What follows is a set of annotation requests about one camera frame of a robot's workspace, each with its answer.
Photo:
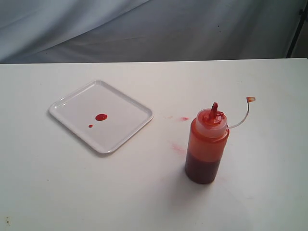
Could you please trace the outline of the red sauce squeeze bottle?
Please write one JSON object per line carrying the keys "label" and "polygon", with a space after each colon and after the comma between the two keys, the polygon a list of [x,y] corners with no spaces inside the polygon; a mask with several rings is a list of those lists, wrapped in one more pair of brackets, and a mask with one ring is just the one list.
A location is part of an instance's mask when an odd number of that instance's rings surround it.
{"label": "red sauce squeeze bottle", "polygon": [[228,125],[216,102],[197,114],[191,122],[185,162],[185,173],[190,180],[198,184],[215,180],[230,130],[241,125],[249,111],[248,106],[244,118],[233,126]]}

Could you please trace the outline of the white rectangular plate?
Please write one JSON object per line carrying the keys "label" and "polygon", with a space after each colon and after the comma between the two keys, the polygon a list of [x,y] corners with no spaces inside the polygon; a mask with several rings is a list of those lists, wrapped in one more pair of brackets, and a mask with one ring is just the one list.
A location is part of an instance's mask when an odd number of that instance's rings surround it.
{"label": "white rectangular plate", "polygon": [[[49,112],[100,154],[116,151],[154,116],[150,108],[102,80],[92,81],[56,101]],[[98,114],[107,114],[108,118],[97,121]]]}

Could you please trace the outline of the red sauce drops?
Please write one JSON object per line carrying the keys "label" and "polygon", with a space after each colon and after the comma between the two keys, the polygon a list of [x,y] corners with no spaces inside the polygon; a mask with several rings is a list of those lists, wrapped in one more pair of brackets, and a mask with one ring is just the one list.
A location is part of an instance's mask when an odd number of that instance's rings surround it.
{"label": "red sauce drops", "polygon": [[97,121],[104,121],[107,118],[108,118],[107,114],[98,114],[98,115],[96,115],[95,120],[97,120]]}

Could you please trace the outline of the white backdrop cloth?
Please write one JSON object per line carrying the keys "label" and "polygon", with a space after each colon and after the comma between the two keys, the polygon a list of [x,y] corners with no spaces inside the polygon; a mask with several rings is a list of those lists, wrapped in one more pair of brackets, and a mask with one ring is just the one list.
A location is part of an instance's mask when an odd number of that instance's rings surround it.
{"label": "white backdrop cloth", "polygon": [[0,61],[283,58],[303,0],[3,0]]}

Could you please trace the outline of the black light stand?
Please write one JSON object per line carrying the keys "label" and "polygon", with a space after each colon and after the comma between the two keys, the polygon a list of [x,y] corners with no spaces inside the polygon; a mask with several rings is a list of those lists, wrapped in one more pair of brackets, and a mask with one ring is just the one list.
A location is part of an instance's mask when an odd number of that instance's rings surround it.
{"label": "black light stand", "polygon": [[298,38],[301,34],[302,28],[304,26],[304,23],[308,21],[308,3],[307,2],[306,2],[305,7],[298,11],[298,15],[300,16],[300,19],[296,27],[294,36],[292,38],[291,44],[289,46],[289,49],[287,51],[286,58],[291,58],[292,53],[295,49],[296,43],[298,41]]}

